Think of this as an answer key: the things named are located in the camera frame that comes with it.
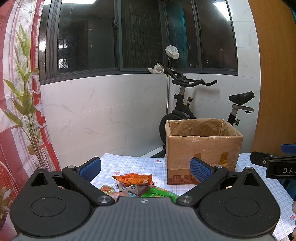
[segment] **window frame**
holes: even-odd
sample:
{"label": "window frame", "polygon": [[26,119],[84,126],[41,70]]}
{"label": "window frame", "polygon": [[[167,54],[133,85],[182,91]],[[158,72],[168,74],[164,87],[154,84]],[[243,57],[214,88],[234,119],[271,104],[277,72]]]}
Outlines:
{"label": "window frame", "polygon": [[[58,33],[59,33],[59,17],[62,7],[62,0],[52,0],[49,9],[49,17],[47,22],[46,30],[46,49],[45,49],[45,73],[46,77],[40,78],[40,85],[49,83],[55,83],[65,80],[104,76],[104,75],[115,75],[115,74],[148,74],[148,69],[144,68],[124,68],[122,58],[122,29],[121,29],[121,1],[114,0],[114,54],[115,54],[115,66],[113,69],[94,69],[94,70],[83,70],[69,73],[58,73]],[[160,28],[162,34],[163,50],[169,45],[168,35],[168,21],[166,14],[165,2],[169,0],[155,0],[159,4],[160,14]],[[198,74],[226,74],[226,75],[238,75],[238,60],[237,60],[237,45],[235,40],[234,26],[232,16],[230,15],[230,22],[232,27],[232,33],[234,38],[234,48],[236,57],[236,69],[217,69],[217,68],[203,68],[202,66],[202,43],[201,43],[201,26],[198,19],[198,8],[196,1],[191,0],[193,7],[194,25],[196,29],[196,38],[198,43],[198,68],[180,68],[183,73],[198,73]],[[230,13],[229,4],[226,1],[228,12]],[[163,51],[163,63],[167,62],[167,55]]]}

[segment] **red and white curtain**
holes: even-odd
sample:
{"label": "red and white curtain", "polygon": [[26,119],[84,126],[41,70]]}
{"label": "red and white curtain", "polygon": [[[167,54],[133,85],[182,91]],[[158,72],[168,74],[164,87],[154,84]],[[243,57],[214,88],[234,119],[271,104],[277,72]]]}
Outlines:
{"label": "red and white curtain", "polygon": [[0,7],[0,240],[16,232],[9,209],[37,167],[60,171],[43,114],[38,33],[44,0]]}

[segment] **metal pole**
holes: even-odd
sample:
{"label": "metal pole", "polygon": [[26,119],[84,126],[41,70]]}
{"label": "metal pole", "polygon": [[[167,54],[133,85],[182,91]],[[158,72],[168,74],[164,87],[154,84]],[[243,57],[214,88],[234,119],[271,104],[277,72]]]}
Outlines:
{"label": "metal pole", "polygon": [[[168,57],[168,66],[170,66],[170,57]],[[170,76],[168,76],[168,85],[167,85],[167,106],[166,106],[166,115],[168,114],[168,101],[170,95]]]}

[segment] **window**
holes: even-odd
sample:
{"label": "window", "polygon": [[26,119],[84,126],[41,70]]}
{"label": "window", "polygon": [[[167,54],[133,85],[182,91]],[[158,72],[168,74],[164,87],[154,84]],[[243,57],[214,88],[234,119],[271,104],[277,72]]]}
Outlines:
{"label": "window", "polygon": [[[237,52],[226,0],[46,0],[39,33],[41,84],[88,76],[148,73],[167,65],[184,73],[237,75]],[[45,66],[46,27],[50,26]]]}

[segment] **black saddle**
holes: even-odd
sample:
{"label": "black saddle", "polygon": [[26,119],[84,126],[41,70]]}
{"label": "black saddle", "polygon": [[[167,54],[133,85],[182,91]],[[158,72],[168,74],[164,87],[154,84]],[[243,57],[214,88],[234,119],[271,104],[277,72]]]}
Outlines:
{"label": "black saddle", "polygon": [[237,95],[231,95],[229,96],[229,100],[237,105],[243,105],[253,99],[255,97],[253,91],[237,94]]}

